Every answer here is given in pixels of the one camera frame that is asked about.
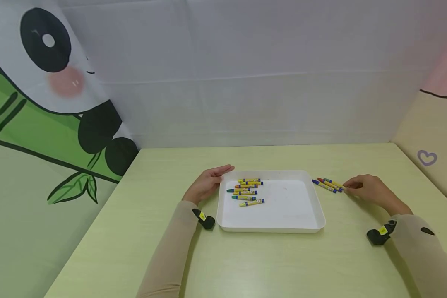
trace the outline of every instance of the crayon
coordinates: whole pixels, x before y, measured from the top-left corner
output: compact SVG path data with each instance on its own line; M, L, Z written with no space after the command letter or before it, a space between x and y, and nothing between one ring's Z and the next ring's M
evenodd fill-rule
M240 182L240 185L263 185L263 181L262 182L256 182L256 181L248 181L248 182Z
M240 188L240 189L235 189L235 188L227 189L227 192L236 192L236 191L252 191L252 190L249 187Z
M258 191L235 191L234 195L257 195Z
M323 178L323 179L326 180L327 182L330 182L331 184L336 185L337 187L341 188L341 190L339 192L343 191L344 186L340 185L339 183L334 182L333 180L326 179L326 178Z
M342 188L340 188L340 187L338 187L338 186L336 186L336 185L333 185L333 184L331 184L330 182L328 182L328 181L326 181L326 180L324 180L324 179L318 178L318 181L321 182L321 183L326 184L326 185L329 186L329 187L332 187L332 188L336 189L336 190L339 191L339 192L342 192L342 191L343 191Z
M258 178L258 179L238 179L237 181L238 182L246 182L246 181L260 182L261 180L260 180L260 178Z
M251 202L245 202L245 203L240 204L240 207L252 206L252 205L263 204L263 203L265 203L265 199L251 201Z
M244 195L232 195L235 200L256 201L256 197L245 197Z
M314 184L321 186L322 188L328 189L330 192L334 192L334 193L337 192L336 189L334 189L332 187L329 187L326 184L323 184L323 183L319 182L318 180L311 179L311 181L313 181Z
M251 185L235 185L235 188L258 188L258 185L251 184Z

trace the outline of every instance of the heart drawing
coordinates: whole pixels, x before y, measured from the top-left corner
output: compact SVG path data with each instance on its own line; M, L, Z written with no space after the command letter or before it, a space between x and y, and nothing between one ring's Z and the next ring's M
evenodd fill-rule
M417 157L424 166L431 166L437 161L437 154L429 153L425 150L419 150Z

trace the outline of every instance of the long sleeve shirt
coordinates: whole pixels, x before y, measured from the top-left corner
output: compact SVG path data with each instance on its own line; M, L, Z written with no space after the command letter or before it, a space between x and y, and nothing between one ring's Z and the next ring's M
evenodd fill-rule
M195 204L181 201L159 242L139 288L137 298L178 298L189 245L198 219ZM405 260L421 298L447 298L447 254L423 219L396 215L391 234Z

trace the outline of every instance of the table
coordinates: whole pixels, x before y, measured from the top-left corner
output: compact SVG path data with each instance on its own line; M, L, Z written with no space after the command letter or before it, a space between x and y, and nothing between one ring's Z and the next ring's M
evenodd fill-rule
M380 178L433 227L447 252L447 199L395 144L143 149L46 298L133 298L174 207L202 170L304 169L314 178ZM365 233L389 216L378 207L317 187L327 223L316 234L231 233L200 227L181 296L417 297L391 242ZM217 195L202 204L216 215Z

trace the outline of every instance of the white tray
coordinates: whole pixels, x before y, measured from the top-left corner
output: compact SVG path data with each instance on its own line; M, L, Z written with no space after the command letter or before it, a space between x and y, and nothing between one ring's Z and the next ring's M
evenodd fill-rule
M238 179L260 178L255 188L264 204L239 207L227 189ZM267 233L316 233L326 225L320 201L310 175L301 170L233 171L223 175L220 184L217 223L225 231Z

